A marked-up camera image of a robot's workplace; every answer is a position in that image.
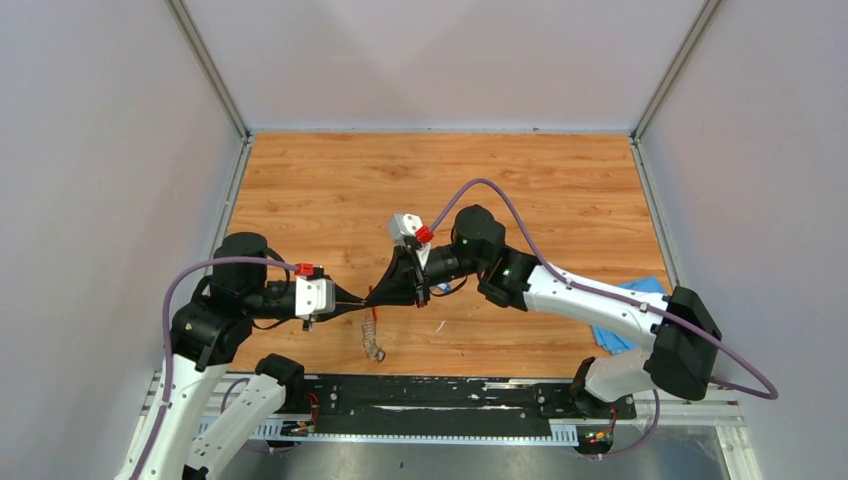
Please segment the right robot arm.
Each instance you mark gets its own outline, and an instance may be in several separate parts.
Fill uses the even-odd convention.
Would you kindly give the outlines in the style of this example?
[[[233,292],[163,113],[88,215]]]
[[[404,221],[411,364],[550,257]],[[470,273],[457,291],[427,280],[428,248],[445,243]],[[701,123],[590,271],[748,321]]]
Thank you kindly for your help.
[[[508,246],[504,225],[480,205],[457,214],[444,246],[430,244],[431,233],[415,215],[394,215],[389,231],[393,255],[367,306],[423,307],[431,287],[476,277],[479,292],[501,308],[562,315],[634,343],[624,353],[581,363],[570,392],[580,415],[596,417],[611,402],[647,390],[705,398],[721,332],[695,291],[628,290],[547,268],[537,256]]]

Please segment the red handled metal key holder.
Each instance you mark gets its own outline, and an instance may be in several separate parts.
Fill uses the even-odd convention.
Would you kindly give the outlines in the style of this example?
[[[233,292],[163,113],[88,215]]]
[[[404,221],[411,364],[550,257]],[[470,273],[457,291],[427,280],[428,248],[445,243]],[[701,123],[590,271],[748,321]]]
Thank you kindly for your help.
[[[377,335],[378,317],[375,307],[368,307],[366,316],[362,322],[362,343],[368,360],[383,362],[386,358],[385,351],[378,343]]]

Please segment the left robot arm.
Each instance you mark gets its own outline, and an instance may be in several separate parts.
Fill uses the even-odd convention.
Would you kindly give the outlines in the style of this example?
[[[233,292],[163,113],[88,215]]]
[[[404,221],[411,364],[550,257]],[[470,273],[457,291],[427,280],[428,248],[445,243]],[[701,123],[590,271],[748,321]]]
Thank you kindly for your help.
[[[363,304],[322,267],[284,262],[258,233],[225,237],[211,259],[181,272],[166,291],[162,374],[118,478],[219,478],[274,411],[296,412],[306,400],[304,366],[270,354],[240,396],[206,430],[200,428],[255,320],[312,325]]]

